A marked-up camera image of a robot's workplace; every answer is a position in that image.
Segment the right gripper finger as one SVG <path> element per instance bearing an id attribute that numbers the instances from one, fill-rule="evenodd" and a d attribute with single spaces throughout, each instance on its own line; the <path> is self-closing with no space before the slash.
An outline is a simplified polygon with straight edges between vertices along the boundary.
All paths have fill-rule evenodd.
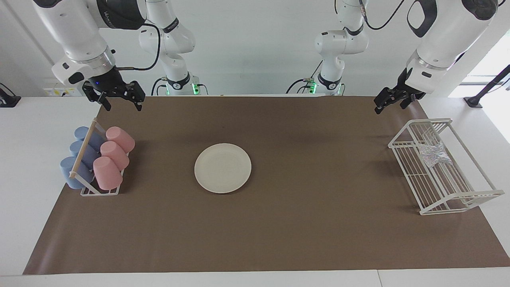
<path id="1" fill-rule="evenodd" d="M 106 94 L 104 92 L 97 93 L 90 82 L 84 82 L 82 84 L 82 91 L 90 102 L 99 103 L 106 111 L 111 111 L 112 107 Z"/>
<path id="2" fill-rule="evenodd" d="M 145 92 L 137 81 L 132 81 L 125 85 L 124 99 L 135 105 L 137 111 L 142 111 L 142 105 L 145 100 Z"/>

